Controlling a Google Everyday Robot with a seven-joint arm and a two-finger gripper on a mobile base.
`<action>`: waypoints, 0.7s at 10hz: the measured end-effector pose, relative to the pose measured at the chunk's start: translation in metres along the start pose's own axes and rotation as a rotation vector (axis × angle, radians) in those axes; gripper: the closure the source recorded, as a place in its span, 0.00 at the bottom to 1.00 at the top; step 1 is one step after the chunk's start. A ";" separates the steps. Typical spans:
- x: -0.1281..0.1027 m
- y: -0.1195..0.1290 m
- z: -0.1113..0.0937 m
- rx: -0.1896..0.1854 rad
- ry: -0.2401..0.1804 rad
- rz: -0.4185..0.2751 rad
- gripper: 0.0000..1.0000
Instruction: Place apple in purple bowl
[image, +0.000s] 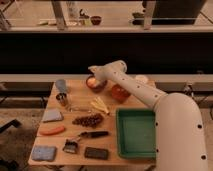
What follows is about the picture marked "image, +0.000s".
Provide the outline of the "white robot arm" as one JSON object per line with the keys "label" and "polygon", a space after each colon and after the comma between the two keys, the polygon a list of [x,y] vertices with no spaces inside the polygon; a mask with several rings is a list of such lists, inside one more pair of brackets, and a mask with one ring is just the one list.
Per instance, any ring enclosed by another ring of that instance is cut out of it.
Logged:
{"label": "white robot arm", "polygon": [[166,93],[126,74],[118,60],[89,66],[96,80],[119,84],[156,114],[156,171],[208,171],[202,116],[197,103],[182,93]]}

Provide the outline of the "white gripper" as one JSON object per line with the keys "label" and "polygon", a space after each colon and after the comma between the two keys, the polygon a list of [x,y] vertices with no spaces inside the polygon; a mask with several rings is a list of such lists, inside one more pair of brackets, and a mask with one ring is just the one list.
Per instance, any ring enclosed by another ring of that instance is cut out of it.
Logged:
{"label": "white gripper", "polygon": [[107,80],[107,68],[105,66],[93,65],[89,66],[88,69],[93,73],[93,75],[99,82],[104,82]]}

